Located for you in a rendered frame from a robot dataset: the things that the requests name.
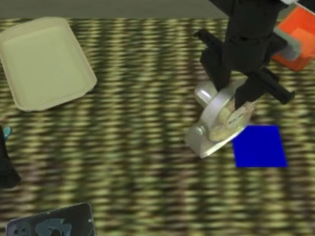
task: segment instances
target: woven mat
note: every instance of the woven mat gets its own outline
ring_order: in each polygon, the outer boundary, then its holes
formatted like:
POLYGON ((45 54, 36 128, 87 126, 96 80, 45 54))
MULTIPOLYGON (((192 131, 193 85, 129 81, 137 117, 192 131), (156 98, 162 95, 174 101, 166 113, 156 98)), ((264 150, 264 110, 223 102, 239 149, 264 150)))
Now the woven mat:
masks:
POLYGON ((199 160, 181 143, 199 111, 188 94, 204 79, 191 34, 222 37, 226 21, 69 22, 98 77, 92 92, 23 113, 0 72, 1 123, 14 129, 7 146, 23 178, 0 192, 2 235, 9 220, 79 202, 92 204, 99 236, 315 235, 314 63, 298 73, 271 63, 297 95, 285 106, 265 96, 253 117, 281 127, 290 167, 241 170, 231 145, 199 160))

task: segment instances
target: blue small object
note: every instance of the blue small object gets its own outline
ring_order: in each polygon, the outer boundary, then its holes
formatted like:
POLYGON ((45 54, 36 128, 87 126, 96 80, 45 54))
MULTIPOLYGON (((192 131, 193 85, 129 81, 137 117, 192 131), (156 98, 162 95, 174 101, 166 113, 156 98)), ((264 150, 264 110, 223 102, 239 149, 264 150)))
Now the blue small object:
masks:
POLYGON ((3 129, 3 134, 4 134, 4 140, 7 140, 9 136, 12 134, 12 128, 10 126, 6 126, 3 129))
POLYGON ((233 141, 236 167, 288 167, 277 125, 249 125, 233 141))

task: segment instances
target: beige container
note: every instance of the beige container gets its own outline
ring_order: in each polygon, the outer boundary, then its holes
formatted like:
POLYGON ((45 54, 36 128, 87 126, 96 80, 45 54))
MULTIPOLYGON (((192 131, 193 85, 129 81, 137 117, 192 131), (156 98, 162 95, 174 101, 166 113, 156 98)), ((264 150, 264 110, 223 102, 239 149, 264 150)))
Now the beige container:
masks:
POLYGON ((63 18, 40 18, 3 31, 0 59, 16 107, 22 111, 43 111, 74 100, 97 82, 63 18))

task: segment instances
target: orange basket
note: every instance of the orange basket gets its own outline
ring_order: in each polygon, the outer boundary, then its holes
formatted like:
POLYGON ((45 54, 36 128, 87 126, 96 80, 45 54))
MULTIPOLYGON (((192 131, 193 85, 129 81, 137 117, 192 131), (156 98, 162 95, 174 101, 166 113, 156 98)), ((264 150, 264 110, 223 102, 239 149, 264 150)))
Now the orange basket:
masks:
POLYGON ((302 70, 315 57, 315 15, 297 6, 278 28, 301 43, 302 53, 294 61, 288 61, 279 54, 272 59, 292 70, 302 70))

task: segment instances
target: brown woven rug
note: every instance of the brown woven rug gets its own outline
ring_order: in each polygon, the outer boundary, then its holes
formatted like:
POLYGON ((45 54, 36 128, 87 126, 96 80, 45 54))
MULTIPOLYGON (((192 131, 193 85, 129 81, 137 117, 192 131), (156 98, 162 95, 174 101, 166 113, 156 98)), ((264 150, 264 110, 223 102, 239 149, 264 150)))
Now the brown woven rug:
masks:
POLYGON ((315 235, 315 63, 298 73, 271 63, 297 95, 285 106, 265 96, 253 117, 280 126, 289 168, 241 170, 231 145, 199 160, 180 142, 204 75, 191 34, 223 36, 226 21, 69 22, 98 77, 85 97, 23 113, 0 71, 1 124, 14 129, 7 146, 23 178, 0 191, 1 235, 14 218, 79 202, 92 204, 98 236, 315 235))

